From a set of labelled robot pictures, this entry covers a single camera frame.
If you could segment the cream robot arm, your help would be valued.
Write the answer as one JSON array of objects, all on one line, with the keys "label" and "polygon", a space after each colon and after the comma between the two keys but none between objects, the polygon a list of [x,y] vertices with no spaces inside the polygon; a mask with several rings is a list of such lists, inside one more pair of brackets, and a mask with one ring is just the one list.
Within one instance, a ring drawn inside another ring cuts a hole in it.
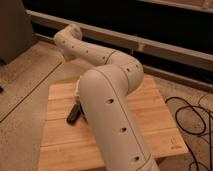
[{"label": "cream robot arm", "polygon": [[143,80],[142,64],[119,50],[83,41],[75,24],[58,31],[54,42],[67,60],[80,57],[93,65],[80,77],[77,92],[107,171],[160,171],[126,100]]}]

